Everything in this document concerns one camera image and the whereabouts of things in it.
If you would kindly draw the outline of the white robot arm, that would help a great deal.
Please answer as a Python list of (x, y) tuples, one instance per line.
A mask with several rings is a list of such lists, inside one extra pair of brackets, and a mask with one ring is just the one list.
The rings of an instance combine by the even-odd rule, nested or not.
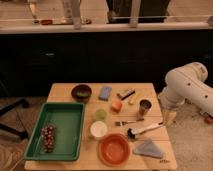
[(201, 109), (204, 121), (213, 125), (213, 87), (205, 84), (207, 68), (192, 62), (170, 70), (165, 76), (166, 86), (158, 95), (164, 110), (178, 109), (189, 100)]

